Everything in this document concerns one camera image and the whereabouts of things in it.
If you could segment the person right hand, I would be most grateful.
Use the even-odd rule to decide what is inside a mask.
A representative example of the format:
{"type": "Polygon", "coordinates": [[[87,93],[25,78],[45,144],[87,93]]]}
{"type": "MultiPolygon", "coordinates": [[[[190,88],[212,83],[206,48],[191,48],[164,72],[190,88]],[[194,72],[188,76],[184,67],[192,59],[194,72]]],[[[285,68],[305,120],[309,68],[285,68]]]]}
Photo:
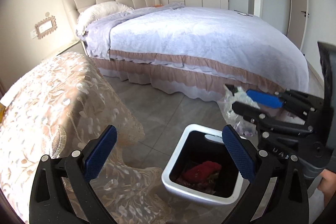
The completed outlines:
{"type": "Polygon", "coordinates": [[[318,186],[318,190],[320,190],[324,195],[324,205],[327,204],[332,199],[336,190],[336,174],[328,169],[325,169],[321,172],[321,181],[318,186]]]}

